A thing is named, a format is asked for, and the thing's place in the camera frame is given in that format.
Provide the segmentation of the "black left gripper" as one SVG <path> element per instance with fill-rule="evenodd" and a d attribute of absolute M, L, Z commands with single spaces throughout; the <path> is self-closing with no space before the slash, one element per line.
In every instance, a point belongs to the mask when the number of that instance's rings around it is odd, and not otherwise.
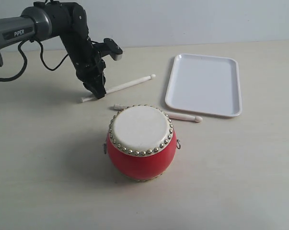
<path fill-rule="evenodd" d="M 78 47 L 74 51 L 74 67 L 79 80 L 96 99 L 106 94 L 102 53 L 96 47 Z"/>

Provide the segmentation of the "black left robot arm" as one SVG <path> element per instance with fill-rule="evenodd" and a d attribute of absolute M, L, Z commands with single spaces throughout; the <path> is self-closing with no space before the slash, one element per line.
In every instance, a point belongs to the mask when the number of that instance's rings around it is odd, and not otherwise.
<path fill-rule="evenodd" d="M 33 6 L 23 10 L 21 16 L 0 19 L 0 50 L 18 44 L 23 57 L 20 72 L 9 78 L 0 78 L 0 82 L 18 79 L 26 70 L 28 60 L 22 51 L 22 45 L 60 37 L 76 70 L 77 78 L 95 98 L 106 94 L 103 57 L 110 55 L 117 59 L 123 51 L 111 38 L 103 42 L 92 41 L 89 37 L 85 9 L 76 2 L 36 1 Z M 0 67 L 3 65 L 0 53 Z"/>

